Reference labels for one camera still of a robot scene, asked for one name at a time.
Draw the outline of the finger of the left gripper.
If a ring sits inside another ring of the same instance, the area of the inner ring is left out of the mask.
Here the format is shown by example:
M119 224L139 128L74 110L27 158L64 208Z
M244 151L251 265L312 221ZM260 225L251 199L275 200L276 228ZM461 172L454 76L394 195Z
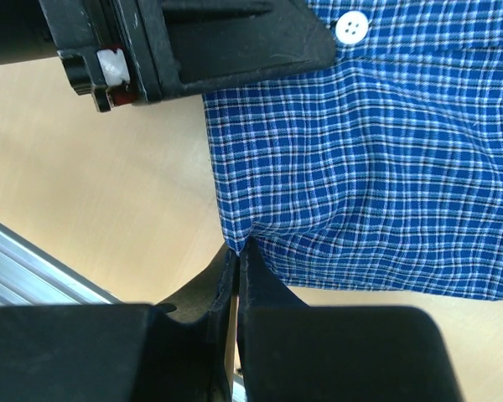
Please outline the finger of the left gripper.
M332 33L304 1L163 1L161 9L169 99L334 63Z

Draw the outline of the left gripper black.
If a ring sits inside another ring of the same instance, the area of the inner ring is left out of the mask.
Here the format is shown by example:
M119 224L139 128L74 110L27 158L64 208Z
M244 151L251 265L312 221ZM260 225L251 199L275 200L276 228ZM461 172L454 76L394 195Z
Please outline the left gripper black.
M0 1L0 65L52 57L99 112L181 95L160 1Z

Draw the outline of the blue plaid long sleeve shirt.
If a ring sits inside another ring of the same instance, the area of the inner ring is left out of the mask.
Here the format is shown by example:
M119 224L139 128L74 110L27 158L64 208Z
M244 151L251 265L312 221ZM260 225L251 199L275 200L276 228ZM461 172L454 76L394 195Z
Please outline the blue plaid long sleeve shirt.
M291 286L503 300L503 1L312 1L326 70L203 98L222 233Z

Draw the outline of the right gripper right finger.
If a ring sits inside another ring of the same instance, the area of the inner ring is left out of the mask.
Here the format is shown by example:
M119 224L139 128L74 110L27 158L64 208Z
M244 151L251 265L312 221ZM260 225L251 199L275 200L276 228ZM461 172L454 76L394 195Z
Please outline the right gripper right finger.
M460 401L441 332L406 306L311 307L249 240L237 342L250 401Z

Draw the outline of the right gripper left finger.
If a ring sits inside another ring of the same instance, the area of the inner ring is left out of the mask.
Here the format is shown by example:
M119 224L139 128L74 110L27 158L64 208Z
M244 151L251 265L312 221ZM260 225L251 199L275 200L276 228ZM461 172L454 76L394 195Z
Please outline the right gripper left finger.
M156 305L0 307L0 401L228 401L237 258Z

